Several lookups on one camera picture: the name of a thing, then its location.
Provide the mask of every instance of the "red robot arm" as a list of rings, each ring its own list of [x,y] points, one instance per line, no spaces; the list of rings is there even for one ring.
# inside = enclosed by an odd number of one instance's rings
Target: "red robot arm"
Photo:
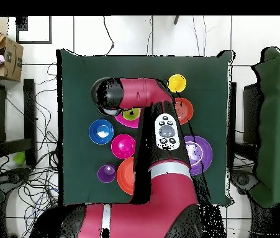
[[[143,108],[133,197],[127,204],[71,208],[57,238],[201,238],[191,166],[167,87],[156,79],[105,78],[93,85],[91,94],[105,115]]]

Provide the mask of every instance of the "black joint cover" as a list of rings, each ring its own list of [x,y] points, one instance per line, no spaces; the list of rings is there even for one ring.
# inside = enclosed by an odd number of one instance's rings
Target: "black joint cover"
[[[86,205],[77,206],[69,213],[60,228],[59,238],[77,238],[86,214]]]
[[[202,224],[198,206],[188,206],[176,218],[164,238],[202,238]]]
[[[73,236],[74,227],[68,227],[68,215],[71,215],[73,225],[81,222],[81,216],[86,212],[86,205],[52,206],[36,220],[29,238],[69,238]]]
[[[101,108],[120,107],[123,99],[123,87],[120,79],[105,77],[97,80],[91,89],[94,103]]]

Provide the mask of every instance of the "white stripe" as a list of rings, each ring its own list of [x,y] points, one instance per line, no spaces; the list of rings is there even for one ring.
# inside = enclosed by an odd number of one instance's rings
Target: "white stripe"
[[[153,166],[151,169],[151,179],[162,174],[183,174],[191,179],[191,174],[189,173],[189,168],[179,162],[162,162]]]
[[[101,233],[102,233],[103,229],[105,229],[105,228],[108,228],[108,230],[110,231],[110,218],[111,218],[111,207],[108,204],[106,204],[106,205],[103,204]]]

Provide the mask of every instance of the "white tile floor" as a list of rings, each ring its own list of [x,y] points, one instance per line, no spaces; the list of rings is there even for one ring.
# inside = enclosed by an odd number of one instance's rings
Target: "white tile floor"
[[[176,55],[176,56],[216,56],[222,50],[233,50],[236,58],[233,62],[233,81],[237,82],[237,121],[236,130],[243,131],[243,87],[256,82],[256,76],[250,66],[260,61],[261,50],[268,46],[280,48],[280,16],[180,16],[174,25],[174,16],[154,16],[154,34],[151,33],[151,16],[112,16],[106,17],[107,29],[114,41],[110,55]],[[29,17],[29,29],[19,33],[20,41],[48,40],[48,17]],[[206,28],[207,41],[204,41]],[[15,17],[9,17],[8,36],[16,40]],[[111,40],[103,24],[103,17],[52,17],[52,44],[23,44],[24,57],[22,80],[34,78],[39,84],[54,76],[47,74],[48,65],[56,62],[55,50],[66,48],[79,55],[103,55],[111,47]],[[56,74],[56,66],[50,66],[50,74]],[[20,109],[24,110],[22,100],[22,81],[2,81],[6,85],[8,98]],[[36,93],[42,90],[56,89],[56,80],[36,85]],[[37,97],[38,102],[52,114],[48,129],[58,137],[56,91],[43,92]],[[22,129],[24,117],[10,103],[7,105],[6,132],[7,139],[24,137]],[[48,117],[48,112],[41,108]],[[37,124],[42,130],[45,124],[42,114],[37,112]],[[242,134],[236,133],[238,141]],[[37,141],[43,134],[37,130]],[[48,152],[47,144],[39,150],[39,156]],[[13,162],[7,169],[13,168]],[[47,161],[39,167],[47,167]],[[221,207],[224,226],[228,238],[248,238],[251,212],[248,198],[237,193],[230,185],[230,197],[233,205]],[[24,193],[23,199],[30,202]],[[19,236],[25,231],[24,212],[28,204],[17,194],[11,193],[7,207],[7,226],[10,233]]]

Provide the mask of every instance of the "purple plate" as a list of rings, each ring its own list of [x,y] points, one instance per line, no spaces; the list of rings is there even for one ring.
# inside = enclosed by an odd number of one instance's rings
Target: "purple plate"
[[[185,136],[184,140],[189,161],[192,165],[191,175],[201,174],[202,165],[205,172],[212,163],[212,148],[210,144],[199,136]]]

